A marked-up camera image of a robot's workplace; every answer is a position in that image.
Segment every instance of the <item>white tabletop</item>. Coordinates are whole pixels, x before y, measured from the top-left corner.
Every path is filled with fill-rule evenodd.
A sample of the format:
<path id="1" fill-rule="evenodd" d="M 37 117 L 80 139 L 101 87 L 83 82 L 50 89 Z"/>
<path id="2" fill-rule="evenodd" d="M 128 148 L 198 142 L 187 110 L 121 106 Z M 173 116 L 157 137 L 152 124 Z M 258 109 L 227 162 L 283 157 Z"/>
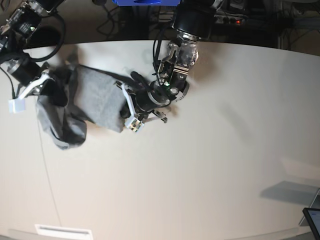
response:
<path id="1" fill-rule="evenodd" d="M 151 79 L 152 44 L 70 45 L 50 62 L 76 49 L 89 67 Z M 85 144 L 68 151 L 41 132 L 63 227 L 91 229 L 95 240 L 272 240 L 308 230 L 297 227 L 320 186 L 320 58 L 199 46 L 189 93 L 167 124 L 138 134 L 90 124 Z"/>

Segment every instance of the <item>black cylindrical motor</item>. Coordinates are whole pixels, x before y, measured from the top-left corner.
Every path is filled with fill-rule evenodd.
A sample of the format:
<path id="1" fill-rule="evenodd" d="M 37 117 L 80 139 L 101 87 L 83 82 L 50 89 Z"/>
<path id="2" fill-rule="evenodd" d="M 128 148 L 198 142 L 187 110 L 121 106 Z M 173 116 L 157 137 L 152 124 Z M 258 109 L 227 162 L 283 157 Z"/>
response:
<path id="1" fill-rule="evenodd" d="M 167 96 L 165 96 L 164 89 L 161 91 L 161 86 L 158 86 L 157 81 L 150 84 L 152 91 L 140 91 L 135 95 L 135 102 L 137 107 L 141 112 L 149 113 L 154 109 L 161 108 L 168 104 L 170 101 Z"/>
<path id="2" fill-rule="evenodd" d="M 47 12 L 51 12 L 57 8 L 64 0 L 33 0 L 38 3 Z"/>
<path id="3" fill-rule="evenodd" d="M 199 38 L 208 39 L 219 0 L 182 0 L 176 7 L 173 28 Z"/>
<path id="4" fill-rule="evenodd" d="M 35 62 L 19 59 L 11 60 L 8 64 L 7 72 L 23 86 L 27 86 L 40 74 L 40 67 Z"/>

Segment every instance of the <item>blue bin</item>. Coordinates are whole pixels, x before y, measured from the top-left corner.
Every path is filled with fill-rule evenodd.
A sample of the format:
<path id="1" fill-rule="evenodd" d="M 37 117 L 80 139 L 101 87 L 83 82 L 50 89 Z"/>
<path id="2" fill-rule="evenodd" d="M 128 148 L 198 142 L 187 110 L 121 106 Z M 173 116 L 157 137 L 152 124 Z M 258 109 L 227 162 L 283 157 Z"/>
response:
<path id="1" fill-rule="evenodd" d="M 118 6 L 177 6 L 180 0 L 112 0 Z"/>

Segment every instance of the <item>wire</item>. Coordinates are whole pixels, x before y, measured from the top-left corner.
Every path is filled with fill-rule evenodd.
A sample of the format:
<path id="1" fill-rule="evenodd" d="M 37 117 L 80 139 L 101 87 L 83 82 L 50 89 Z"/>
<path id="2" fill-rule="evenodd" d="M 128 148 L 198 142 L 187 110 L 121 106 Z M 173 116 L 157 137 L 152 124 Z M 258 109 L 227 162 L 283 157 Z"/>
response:
<path id="1" fill-rule="evenodd" d="M 6 1 L 5 1 L 5 5 L 3 6 L 4 1 L 5 1 L 5 0 L 2 0 L 2 1 L 1 1 L 1 4 L 0 4 L 0 7 L 1 7 L 3 13 L 6 12 L 6 11 L 8 11 L 11 0 L 6 0 Z"/>
<path id="2" fill-rule="evenodd" d="M 18 97 L 20 95 L 20 90 L 22 89 L 23 85 L 21 83 L 18 84 L 18 87 L 16 88 L 15 95 Z"/>
<path id="3" fill-rule="evenodd" d="M 106 6 L 102 6 L 102 8 L 106 11 L 106 13 L 107 13 L 107 17 L 108 17 L 108 19 L 106 20 L 106 21 L 104 21 L 102 24 L 100 24 L 95 30 L 99 33 L 99 34 L 101 34 L 101 35 L 104 35 L 104 36 L 106 36 L 107 37 L 107 39 L 110 37 L 110 35 L 112 34 L 112 32 L 114 31 L 114 29 L 115 29 L 115 20 L 114 20 L 114 15 L 111 15 L 111 13 L 112 12 L 114 12 L 116 9 L 118 9 L 119 8 L 119 6 L 116 6 L 114 9 L 112 9 L 112 10 L 108 10 L 107 8 L 106 8 Z M 109 23 L 109 21 L 112 21 L 112 29 L 111 29 L 111 31 L 109 32 L 109 33 L 104 33 L 104 32 L 102 32 L 100 29 L 104 26 L 104 25 L 107 25 L 108 23 Z"/>
<path id="4" fill-rule="evenodd" d="M 135 80 L 138 83 L 142 84 L 147 92 L 151 92 L 152 91 L 152 88 L 149 86 L 148 82 L 146 81 L 146 79 L 142 75 L 140 75 L 136 71 L 133 71 L 133 72 L 131 72 L 130 76 L 131 76 L 131 78 L 133 80 Z"/>
<path id="5" fill-rule="evenodd" d="M 8 75 L 8 73 L 3 70 L 2 67 L 0 67 L 0 70 L 7 76 L 7 78 L 9 79 L 10 83 L 11 83 L 11 94 L 12 94 L 12 99 L 15 99 L 16 98 L 16 94 L 15 94 L 15 88 L 14 88 L 14 84 L 12 82 L 12 79 L 11 77 Z"/>
<path id="6" fill-rule="evenodd" d="M 287 37 L 287 48 L 290 48 L 290 50 L 291 50 L 291 45 L 290 45 L 290 33 L 289 33 L 289 31 L 285 31 L 285 34 L 286 34 L 286 37 Z"/>
<path id="7" fill-rule="evenodd" d="M 305 35 L 307 35 L 308 33 L 314 31 L 314 29 L 311 29 L 311 30 L 308 30 L 306 31 L 305 33 L 301 34 L 300 36 L 298 36 L 295 40 L 293 40 L 292 42 L 290 42 L 290 49 L 291 49 L 291 46 L 292 44 L 296 43 L 299 39 L 303 38 Z"/>
<path id="8" fill-rule="evenodd" d="M 58 13 L 55 13 L 55 15 L 52 15 L 52 17 L 56 18 L 61 23 L 61 26 L 62 26 L 62 33 L 60 36 L 59 43 L 49 55 L 41 57 L 41 58 L 32 58 L 31 57 L 30 60 L 34 63 L 47 61 L 50 58 L 52 58 L 54 55 L 57 54 L 57 52 L 59 52 L 59 50 L 61 49 L 62 45 L 65 42 L 65 37 L 66 37 L 66 32 L 67 32 L 65 20 Z"/>
<path id="9" fill-rule="evenodd" d="M 147 8 L 147 10 L 146 10 L 145 19 L 148 19 L 148 17 L 149 17 L 149 12 L 150 12 L 150 6 L 148 6 L 148 8 Z"/>
<path id="10" fill-rule="evenodd" d="M 157 81 L 157 83 L 159 85 L 159 89 L 161 91 L 161 94 L 165 95 L 169 100 L 169 103 L 164 105 L 164 106 L 161 106 L 161 108 L 165 108 L 165 107 L 169 106 L 171 104 L 171 100 L 170 100 L 168 94 L 166 93 L 166 91 L 162 88 L 162 85 L 160 84 L 160 80 L 159 80 L 158 70 L 157 70 L 157 65 L 156 64 L 157 64 L 157 60 L 158 60 L 159 54 L 160 54 L 162 37 L 165 34 L 165 31 L 167 30 L 167 28 L 170 26 L 171 23 L 172 23 L 171 21 L 167 22 L 163 26 L 163 28 L 158 32 L 158 34 L 155 37 L 155 40 L 153 42 L 153 47 L 152 47 L 153 68 L 154 68 L 154 71 L 155 71 L 156 81 Z"/>
<path id="11" fill-rule="evenodd" d="M 267 25 L 270 21 L 274 20 L 274 16 L 276 16 L 276 20 L 278 21 L 278 14 L 284 13 L 285 11 L 288 11 L 288 10 L 287 10 L 287 9 L 285 9 L 285 10 L 279 10 L 279 11 L 271 14 L 271 15 L 269 16 L 269 18 L 268 18 L 263 24 L 261 24 L 261 26 L 258 27 L 258 30 L 261 30 L 261 29 L 262 29 L 265 25 Z"/>
<path id="12" fill-rule="evenodd" d="M 314 10 L 320 15 L 320 11 L 317 9 L 317 7 L 314 5 L 314 4 L 312 4 L 312 3 L 310 3 L 310 5 L 314 8 Z"/>

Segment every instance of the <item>fabric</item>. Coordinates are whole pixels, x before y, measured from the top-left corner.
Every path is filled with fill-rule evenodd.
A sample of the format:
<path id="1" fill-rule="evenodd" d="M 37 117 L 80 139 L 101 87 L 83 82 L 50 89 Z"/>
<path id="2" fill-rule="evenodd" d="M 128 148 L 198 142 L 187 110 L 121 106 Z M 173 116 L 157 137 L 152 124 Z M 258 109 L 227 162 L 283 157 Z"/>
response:
<path id="1" fill-rule="evenodd" d="M 41 95 L 36 108 L 43 131 L 57 147 L 67 150 L 81 146 L 87 136 L 85 121 L 122 132 L 124 119 L 120 111 L 126 99 L 115 86 L 115 78 L 81 65 L 57 69 L 55 74 L 68 96 L 67 106 L 53 105 L 50 97 Z"/>

